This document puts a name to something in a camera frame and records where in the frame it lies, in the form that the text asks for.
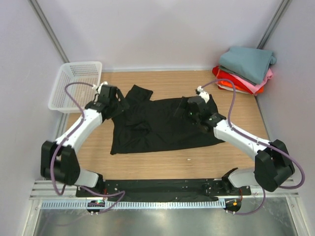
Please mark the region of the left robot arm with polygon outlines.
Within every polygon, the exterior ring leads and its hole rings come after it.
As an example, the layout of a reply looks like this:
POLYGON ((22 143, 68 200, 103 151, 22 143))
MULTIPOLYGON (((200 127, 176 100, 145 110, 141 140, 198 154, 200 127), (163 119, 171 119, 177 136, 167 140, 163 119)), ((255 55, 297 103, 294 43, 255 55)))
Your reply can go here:
POLYGON ((89 85, 95 90, 94 99, 84 108, 80 107, 81 116, 60 137, 54 141, 45 141, 41 147, 40 174, 51 180, 57 195, 64 191, 57 188, 57 183, 77 186, 95 197, 105 197, 104 181, 101 174, 82 169, 77 159, 77 152, 89 135, 104 121, 114 118, 129 108, 122 92, 107 82, 99 86, 89 85))

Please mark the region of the folded teal t shirt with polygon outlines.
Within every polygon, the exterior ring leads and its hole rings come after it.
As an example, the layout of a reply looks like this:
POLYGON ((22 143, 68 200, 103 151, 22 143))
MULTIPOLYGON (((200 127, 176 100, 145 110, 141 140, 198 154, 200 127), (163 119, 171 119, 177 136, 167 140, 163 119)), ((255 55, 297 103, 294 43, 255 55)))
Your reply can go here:
POLYGON ((276 62, 273 51, 239 46, 230 47, 219 59, 219 65, 254 82, 261 81, 276 62))

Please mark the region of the folded orange t shirt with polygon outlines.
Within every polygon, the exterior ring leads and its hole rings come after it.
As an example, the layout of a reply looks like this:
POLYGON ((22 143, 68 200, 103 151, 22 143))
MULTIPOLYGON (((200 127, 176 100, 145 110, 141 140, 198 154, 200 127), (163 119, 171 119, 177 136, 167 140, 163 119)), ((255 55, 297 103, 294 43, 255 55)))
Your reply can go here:
MULTIPOLYGON (((232 83, 230 83, 228 81, 219 81, 219 82, 217 82, 217 85, 219 87, 222 87, 222 88, 233 89, 232 83)), ((237 84, 235 84, 234 86, 235 86, 236 90, 241 91, 241 92, 245 92, 245 93, 249 93, 249 94, 260 94, 260 93, 264 92, 264 87, 261 87, 259 90, 253 92, 248 87, 246 87, 245 85, 243 85, 242 83, 239 83, 239 82, 237 82, 237 84)))

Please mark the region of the white plastic basket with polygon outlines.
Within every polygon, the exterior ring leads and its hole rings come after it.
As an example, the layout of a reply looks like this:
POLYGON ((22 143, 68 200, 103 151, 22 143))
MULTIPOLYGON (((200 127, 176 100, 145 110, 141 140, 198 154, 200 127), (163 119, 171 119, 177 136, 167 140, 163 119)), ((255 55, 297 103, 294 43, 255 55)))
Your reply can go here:
POLYGON ((70 99, 84 106, 93 100, 95 91, 89 85, 99 85, 102 63, 99 61, 70 62, 63 64, 56 76, 48 108, 64 114, 79 113, 79 108, 70 99))

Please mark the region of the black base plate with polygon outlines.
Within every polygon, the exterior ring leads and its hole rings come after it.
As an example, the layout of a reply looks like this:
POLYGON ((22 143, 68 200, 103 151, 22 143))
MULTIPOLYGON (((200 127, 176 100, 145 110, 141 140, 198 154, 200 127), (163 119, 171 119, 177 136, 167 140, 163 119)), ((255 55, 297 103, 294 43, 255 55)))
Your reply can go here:
POLYGON ((100 194, 125 191, 123 202, 213 202, 221 196, 249 196, 248 186, 235 188, 221 179, 106 180, 100 194))

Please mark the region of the folded grey t shirt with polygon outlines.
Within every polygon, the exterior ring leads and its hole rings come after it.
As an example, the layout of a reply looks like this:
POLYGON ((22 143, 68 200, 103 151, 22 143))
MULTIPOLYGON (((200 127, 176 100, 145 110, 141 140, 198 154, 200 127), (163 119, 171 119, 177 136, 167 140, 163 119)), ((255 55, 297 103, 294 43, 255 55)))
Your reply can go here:
POLYGON ((256 86, 256 83, 250 81, 249 79, 245 78, 244 76, 242 76, 242 75, 240 75, 240 74, 238 74, 238 73, 236 73, 236 72, 234 72, 234 71, 231 71, 231 70, 225 68, 224 66, 219 65, 219 69, 221 69, 221 70, 223 70, 224 72, 227 72, 227 73, 229 73, 229 74, 236 75, 236 76, 240 77, 241 79, 247 81, 248 83, 250 83, 250 84, 256 86))

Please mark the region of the folded red t shirt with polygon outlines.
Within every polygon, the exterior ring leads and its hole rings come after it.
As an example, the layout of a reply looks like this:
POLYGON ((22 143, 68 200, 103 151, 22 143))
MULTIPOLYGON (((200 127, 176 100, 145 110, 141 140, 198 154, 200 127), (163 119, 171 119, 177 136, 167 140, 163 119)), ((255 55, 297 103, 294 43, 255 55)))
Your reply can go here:
POLYGON ((245 80, 241 79, 238 76, 234 76, 232 74, 229 74, 227 72, 224 72, 222 70, 219 69, 218 66, 214 67, 212 69, 212 73, 215 75, 215 77, 217 79, 228 79, 230 80, 234 85, 237 84, 237 82, 242 83, 243 85, 245 85, 246 87, 248 87, 249 89, 251 89, 251 84, 246 82, 245 80))

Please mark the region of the folded pink t shirt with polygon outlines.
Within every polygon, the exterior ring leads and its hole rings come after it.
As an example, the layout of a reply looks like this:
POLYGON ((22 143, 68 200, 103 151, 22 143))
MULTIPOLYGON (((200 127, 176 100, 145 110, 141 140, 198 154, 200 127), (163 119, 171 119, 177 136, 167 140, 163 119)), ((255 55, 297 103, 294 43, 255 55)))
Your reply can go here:
POLYGON ((256 83, 256 86, 254 85, 251 85, 251 90, 254 92, 254 91, 257 91, 259 90, 261 87, 264 87, 264 85, 273 78, 274 74, 271 70, 271 68, 269 68, 264 76, 264 78, 260 81, 258 80, 257 82, 254 82, 256 83))

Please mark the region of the black t shirt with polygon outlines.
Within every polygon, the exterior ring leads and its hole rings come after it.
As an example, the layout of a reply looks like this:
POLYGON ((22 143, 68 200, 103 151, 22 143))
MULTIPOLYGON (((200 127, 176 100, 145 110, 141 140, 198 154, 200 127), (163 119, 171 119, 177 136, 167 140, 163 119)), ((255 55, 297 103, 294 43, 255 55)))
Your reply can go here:
POLYGON ((153 91, 134 85, 126 94, 129 108, 112 119, 111 155, 171 151, 220 144, 188 118, 175 117, 180 98, 150 100, 153 91))

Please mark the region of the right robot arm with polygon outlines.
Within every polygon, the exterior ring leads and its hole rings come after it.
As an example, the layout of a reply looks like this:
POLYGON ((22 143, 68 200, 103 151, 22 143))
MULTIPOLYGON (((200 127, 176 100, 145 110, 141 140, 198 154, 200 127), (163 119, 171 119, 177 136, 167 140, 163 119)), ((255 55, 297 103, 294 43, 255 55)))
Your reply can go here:
POLYGON ((226 194, 232 195, 249 185, 274 192, 294 174, 294 165, 287 157, 288 151, 282 141, 271 142, 256 137, 230 124, 226 117, 212 112, 208 105, 209 102, 201 96, 182 97, 174 116, 189 120, 208 136, 232 144, 254 161, 254 168, 234 168, 222 177, 221 187, 226 194))

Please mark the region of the folded white t shirt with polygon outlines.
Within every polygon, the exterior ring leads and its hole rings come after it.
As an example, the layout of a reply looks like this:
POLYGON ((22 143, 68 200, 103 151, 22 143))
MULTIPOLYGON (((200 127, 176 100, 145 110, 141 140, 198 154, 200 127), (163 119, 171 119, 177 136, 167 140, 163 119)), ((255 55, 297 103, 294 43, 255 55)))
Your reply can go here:
POLYGON ((242 90, 238 90, 238 89, 233 89, 233 88, 230 88, 230 87, 222 86, 222 85, 220 85, 220 84, 217 84, 217 86, 218 86, 219 89, 223 89, 223 90, 227 90, 227 91, 235 91, 235 92, 238 92, 238 93, 248 94, 248 92, 246 92, 246 91, 242 91, 242 90))

